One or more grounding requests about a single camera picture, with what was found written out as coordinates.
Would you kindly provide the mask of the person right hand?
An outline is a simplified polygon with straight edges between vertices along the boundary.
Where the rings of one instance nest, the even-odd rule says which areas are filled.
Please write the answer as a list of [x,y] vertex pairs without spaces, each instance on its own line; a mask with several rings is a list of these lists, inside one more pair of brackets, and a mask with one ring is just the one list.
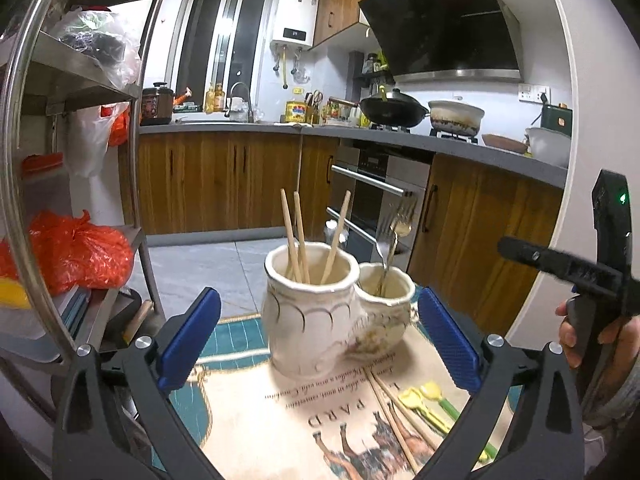
[[[555,314],[562,316],[563,321],[559,328],[559,341],[563,347],[568,364],[577,370],[582,364],[582,357],[578,354],[578,336],[574,326],[568,320],[568,302],[565,301],[556,308]],[[606,369],[606,377],[609,382],[620,382],[634,367],[634,362],[639,354],[639,318],[618,318],[608,324],[598,336],[601,346],[612,344],[614,354],[611,364]]]

